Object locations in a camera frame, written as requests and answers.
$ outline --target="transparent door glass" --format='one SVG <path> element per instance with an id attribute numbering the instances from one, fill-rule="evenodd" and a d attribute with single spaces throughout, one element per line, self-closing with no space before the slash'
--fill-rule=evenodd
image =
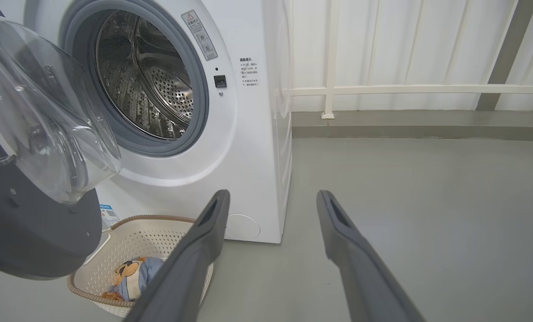
<path id="1" fill-rule="evenodd" d="M 57 202 L 76 203 L 121 170 L 121 154 L 84 68 L 0 17 L 0 144 Z"/>

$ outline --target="warning label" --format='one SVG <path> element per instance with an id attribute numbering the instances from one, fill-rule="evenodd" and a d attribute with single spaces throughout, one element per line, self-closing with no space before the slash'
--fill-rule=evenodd
<path id="1" fill-rule="evenodd" d="M 258 63 L 250 57 L 241 58 L 240 75 L 243 86 L 258 86 Z"/>
<path id="2" fill-rule="evenodd" d="M 111 206 L 108 204 L 100 204 L 99 208 L 101 208 L 101 218 L 103 218 L 103 221 L 109 226 L 109 228 L 119 222 L 119 217 L 117 217 L 117 214 L 115 214 L 115 211 Z"/>
<path id="3" fill-rule="evenodd" d="M 217 51 L 215 51 L 215 46 L 213 46 L 213 42 L 209 38 L 205 27 L 203 27 L 203 23 L 199 20 L 199 17 L 195 13 L 195 11 L 191 10 L 188 13 L 183 14 L 182 17 L 185 24 L 187 24 L 187 26 L 191 30 L 191 33 L 199 43 L 199 47 L 201 51 L 203 51 L 205 59 L 210 60 L 219 57 L 219 55 L 217 55 Z"/>

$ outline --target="laundry basket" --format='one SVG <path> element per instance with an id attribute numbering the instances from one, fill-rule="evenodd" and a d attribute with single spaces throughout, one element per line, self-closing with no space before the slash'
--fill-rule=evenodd
<path id="1" fill-rule="evenodd" d="M 175 216 L 133 216 L 106 229 L 107 239 L 68 277 L 68 288 L 74 294 L 93 301 L 107 312 L 124 318 L 135 302 L 101 297 L 115 283 L 115 269 L 129 259 L 150 256 L 167 259 L 194 220 Z M 201 301 L 213 276 L 209 265 Z"/>

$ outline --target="stainless steel drum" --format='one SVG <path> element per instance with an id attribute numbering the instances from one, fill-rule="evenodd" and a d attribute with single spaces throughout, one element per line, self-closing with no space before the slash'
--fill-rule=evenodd
<path id="1" fill-rule="evenodd" d="M 170 41 L 147 20 L 123 11 L 103 23 L 96 43 L 103 90 L 131 124 L 178 139 L 193 114 L 191 82 Z"/>

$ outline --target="wall baseboard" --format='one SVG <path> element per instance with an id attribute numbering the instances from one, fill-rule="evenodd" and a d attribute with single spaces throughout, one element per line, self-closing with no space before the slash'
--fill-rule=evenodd
<path id="1" fill-rule="evenodd" d="M 496 139 L 533 141 L 533 112 L 508 110 L 361 110 L 293 112 L 292 137 Z"/>

